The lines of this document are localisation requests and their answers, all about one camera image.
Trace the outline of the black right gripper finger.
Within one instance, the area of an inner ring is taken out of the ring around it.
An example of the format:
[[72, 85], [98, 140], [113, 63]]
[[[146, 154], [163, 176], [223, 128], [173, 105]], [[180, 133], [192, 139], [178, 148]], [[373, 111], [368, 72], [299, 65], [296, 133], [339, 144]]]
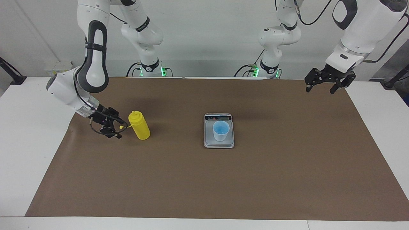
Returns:
[[100, 129], [100, 133], [108, 138], [111, 137], [115, 137], [118, 139], [122, 138], [122, 135], [118, 133], [113, 126], [109, 125], [103, 125]]
[[111, 109], [111, 117], [120, 124], [124, 123], [124, 121], [119, 116], [119, 112], [115, 109]]

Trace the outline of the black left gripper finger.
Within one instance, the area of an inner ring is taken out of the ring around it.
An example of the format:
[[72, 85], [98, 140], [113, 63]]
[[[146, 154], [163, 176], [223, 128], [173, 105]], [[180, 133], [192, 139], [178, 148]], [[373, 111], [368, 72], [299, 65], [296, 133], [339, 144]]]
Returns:
[[319, 70], [313, 68], [305, 77], [306, 92], [309, 93], [317, 82], [319, 82]]
[[349, 85], [355, 80], [356, 74], [354, 72], [350, 72], [348, 75], [333, 76], [331, 78], [335, 82], [330, 89], [330, 93], [333, 95], [338, 89], [349, 87]]

